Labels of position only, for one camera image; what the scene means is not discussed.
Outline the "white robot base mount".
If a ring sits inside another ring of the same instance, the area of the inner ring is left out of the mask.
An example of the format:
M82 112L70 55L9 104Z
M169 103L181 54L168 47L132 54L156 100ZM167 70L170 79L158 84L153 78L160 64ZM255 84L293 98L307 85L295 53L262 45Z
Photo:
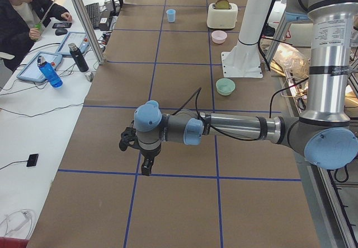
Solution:
M275 0L248 0L238 35L238 42L230 52L222 52L225 78L262 78L260 38L269 10Z

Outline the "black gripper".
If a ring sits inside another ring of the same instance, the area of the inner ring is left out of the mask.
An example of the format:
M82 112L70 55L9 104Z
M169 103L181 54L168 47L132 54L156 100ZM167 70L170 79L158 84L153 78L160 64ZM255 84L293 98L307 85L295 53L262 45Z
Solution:
M142 175L150 176L155 157L161 152L161 141L145 143L138 140L138 142L140 146L140 152L144 156L144 161L141 166Z

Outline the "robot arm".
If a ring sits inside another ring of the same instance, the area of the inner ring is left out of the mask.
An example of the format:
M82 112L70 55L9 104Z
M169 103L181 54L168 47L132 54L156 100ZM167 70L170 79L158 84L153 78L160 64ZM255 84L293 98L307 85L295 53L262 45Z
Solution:
M344 104L357 0L288 0L287 10L313 21L307 107L300 116L263 118L187 109L170 115L161 113L156 101L148 101L136 109L130 130L132 146L144 156L143 175L151 174L162 142L198 145L208 134L282 144L327 170L355 158L357 138L349 130Z

